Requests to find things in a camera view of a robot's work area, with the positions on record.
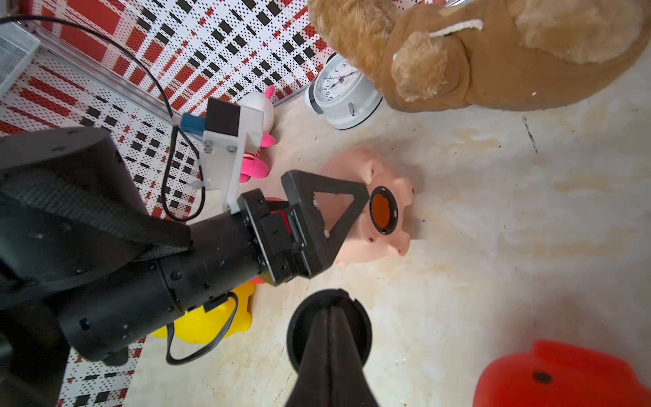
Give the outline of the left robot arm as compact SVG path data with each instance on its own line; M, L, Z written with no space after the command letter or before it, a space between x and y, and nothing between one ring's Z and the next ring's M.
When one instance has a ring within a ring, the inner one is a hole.
M52 129L1 140L1 403L52 406L71 350L108 366L186 313L330 268L366 185L288 171L286 199L193 225L147 213L110 133Z

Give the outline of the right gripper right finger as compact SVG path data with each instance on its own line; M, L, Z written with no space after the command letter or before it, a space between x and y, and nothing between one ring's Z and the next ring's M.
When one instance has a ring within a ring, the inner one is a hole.
M378 406L343 310L329 311L329 405Z

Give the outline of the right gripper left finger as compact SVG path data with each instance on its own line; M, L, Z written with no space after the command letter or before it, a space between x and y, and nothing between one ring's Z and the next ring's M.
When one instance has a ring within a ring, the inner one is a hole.
M286 406L330 405L330 322L330 310L320 310L315 315L297 381Z

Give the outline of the pink piggy bank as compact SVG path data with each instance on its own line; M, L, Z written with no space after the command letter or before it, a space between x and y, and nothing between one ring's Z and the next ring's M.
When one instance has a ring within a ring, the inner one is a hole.
M415 188L409 179L397 176L368 149L335 154L318 173L362 182L370 196L339 250L336 265L367 263L408 253L411 237L405 231L405 209L415 199Z

